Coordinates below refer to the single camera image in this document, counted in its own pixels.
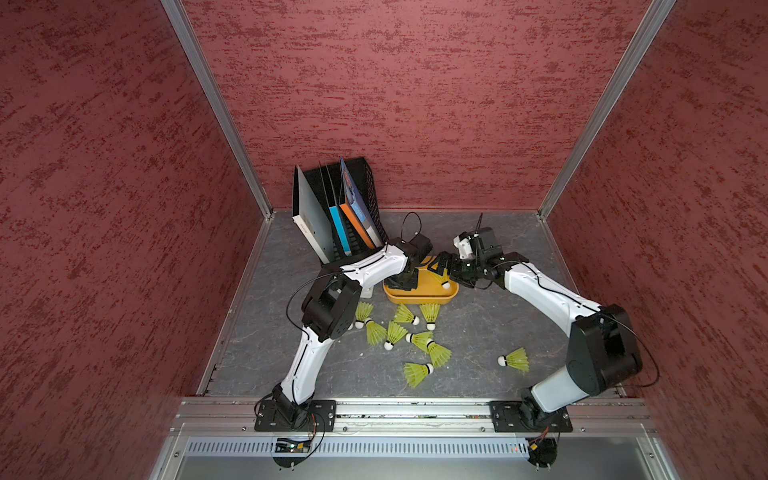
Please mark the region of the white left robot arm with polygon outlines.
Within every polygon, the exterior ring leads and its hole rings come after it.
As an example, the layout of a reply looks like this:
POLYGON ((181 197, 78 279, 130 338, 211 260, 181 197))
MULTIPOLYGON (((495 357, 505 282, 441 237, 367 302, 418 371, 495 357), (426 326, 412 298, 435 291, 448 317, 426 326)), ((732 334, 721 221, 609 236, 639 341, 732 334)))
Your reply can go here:
POLYGON ((409 280, 431 250, 432 243, 423 234, 409 241, 396 238, 373 251, 324 265, 309 283, 301 305, 300 344, 288 373, 272 391, 277 412, 290 427, 305 424, 319 371, 334 341, 355 320, 363 291, 390 277, 409 280))

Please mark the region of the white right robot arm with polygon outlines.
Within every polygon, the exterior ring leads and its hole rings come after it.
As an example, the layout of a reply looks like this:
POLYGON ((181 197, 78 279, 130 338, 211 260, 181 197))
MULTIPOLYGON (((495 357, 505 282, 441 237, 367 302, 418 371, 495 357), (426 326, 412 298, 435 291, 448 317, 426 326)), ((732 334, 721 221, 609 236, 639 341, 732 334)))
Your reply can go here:
POLYGON ((643 369, 638 341, 622 307, 602 306, 568 290, 517 253, 481 260, 442 252, 428 268, 470 288, 487 280, 527 301, 566 334, 564 366, 521 393, 518 411, 529 429, 643 369))

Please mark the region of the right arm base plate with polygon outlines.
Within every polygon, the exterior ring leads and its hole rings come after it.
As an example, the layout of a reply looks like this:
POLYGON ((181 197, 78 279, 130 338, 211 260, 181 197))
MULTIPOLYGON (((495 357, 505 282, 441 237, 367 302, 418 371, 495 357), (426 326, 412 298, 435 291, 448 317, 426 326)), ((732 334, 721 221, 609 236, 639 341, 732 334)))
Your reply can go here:
POLYGON ((490 401, 490 419, 496 433, 571 433, 573 425, 565 407, 543 412, 528 401, 490 401))

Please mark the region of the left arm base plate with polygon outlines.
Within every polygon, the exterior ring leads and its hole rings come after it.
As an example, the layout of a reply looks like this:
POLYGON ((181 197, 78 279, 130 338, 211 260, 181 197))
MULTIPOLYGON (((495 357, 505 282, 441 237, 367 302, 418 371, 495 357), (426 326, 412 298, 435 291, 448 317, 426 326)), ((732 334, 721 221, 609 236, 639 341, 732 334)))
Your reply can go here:
POLYGON ((256 432, 332 432, 335 425, 335 400, 310 400, 302 406, 287 407, 267 399, 254 408, 256 432))

